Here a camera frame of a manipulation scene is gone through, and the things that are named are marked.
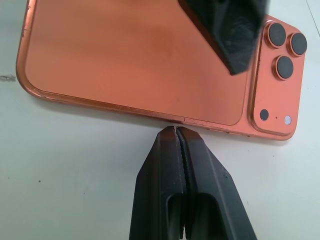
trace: phone back panel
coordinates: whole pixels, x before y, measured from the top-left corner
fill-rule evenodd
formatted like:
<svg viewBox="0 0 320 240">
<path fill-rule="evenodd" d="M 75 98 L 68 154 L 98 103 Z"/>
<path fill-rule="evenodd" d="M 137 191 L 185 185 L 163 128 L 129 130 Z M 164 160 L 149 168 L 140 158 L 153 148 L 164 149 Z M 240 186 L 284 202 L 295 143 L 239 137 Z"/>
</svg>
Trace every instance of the phone back panel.
<svg viewBox="0 0 320 240">
<path fill-rule="evenodd" d="M 224 125 L 240 120 L 248 79 L 177 0 L 36 1 L 25 74 L 44 92 Z"/>
</svg>

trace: orange smartphone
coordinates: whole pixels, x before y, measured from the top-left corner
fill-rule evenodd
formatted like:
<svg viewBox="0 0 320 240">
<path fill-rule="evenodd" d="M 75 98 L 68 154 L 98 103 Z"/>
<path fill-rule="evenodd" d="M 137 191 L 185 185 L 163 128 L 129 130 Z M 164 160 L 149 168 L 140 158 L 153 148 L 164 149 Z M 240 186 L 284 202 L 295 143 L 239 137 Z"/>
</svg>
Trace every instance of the orange smartphone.
<svg viewBox="0 0 320 240">
<path fill-rule="evenodd" d="M 287 140 L 306 49 L 267 15 L 249 69 L 231 76 L 178 0 L 29 0 L 16 71 L 41 99 Z"/>
</svg>

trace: white table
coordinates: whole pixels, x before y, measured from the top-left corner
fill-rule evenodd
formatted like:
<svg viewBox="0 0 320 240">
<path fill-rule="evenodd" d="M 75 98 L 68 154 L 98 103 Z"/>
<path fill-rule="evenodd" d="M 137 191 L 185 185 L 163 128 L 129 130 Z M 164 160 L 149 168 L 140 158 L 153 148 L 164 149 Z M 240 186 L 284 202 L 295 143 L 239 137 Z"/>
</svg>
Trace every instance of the white table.
<svg viewBox="0 0 320 240">
<path fill-rule="evenodd" d="M 308 2 L 320 27 L 320 3 Z M 0 75 L 15 76 L 25 6 L 0 0 Z M 305 0 L 270 3 L 308 40 L 293 138 L 195 128 L 232 175 L 260 240 L 320 239 L 320 36 L 311 12 Z M 0 239 L 127 240 L 137 173 L 167 125 L 42 101 L 2 79 Z"/>
</svg>

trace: black clamp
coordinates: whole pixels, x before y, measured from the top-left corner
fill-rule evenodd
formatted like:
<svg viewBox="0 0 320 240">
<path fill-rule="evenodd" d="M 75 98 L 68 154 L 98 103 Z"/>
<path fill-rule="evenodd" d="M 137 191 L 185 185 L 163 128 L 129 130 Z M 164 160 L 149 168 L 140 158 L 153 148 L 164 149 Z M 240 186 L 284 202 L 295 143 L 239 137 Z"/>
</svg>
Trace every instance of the black clamp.
<svg viewBox="0 0 320 240">
<path fill-rule="evenodd" d="M 136 179 L 129 240 L 256 240 L 228 171 L 200 135 L 158 133 Z"/>
</svg>

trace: black plastic tool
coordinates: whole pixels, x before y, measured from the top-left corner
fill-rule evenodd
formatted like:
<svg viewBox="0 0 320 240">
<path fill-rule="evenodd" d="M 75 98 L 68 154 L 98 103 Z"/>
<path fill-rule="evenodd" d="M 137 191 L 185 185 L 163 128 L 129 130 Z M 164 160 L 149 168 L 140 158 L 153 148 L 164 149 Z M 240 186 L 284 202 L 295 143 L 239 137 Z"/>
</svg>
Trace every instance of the black plastic tool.
<svg viewBox="0 0 320 240">
<path fill-rule="evenodd" d="M 178 0 L 231 75 L 249 67 L 268 0 Z"/>
<path fill-rule="evenodd" d="M 129 240 L 256 240 L 228 171 L 200 135 L 167 127 L 136 179 Z"/>
</svg>

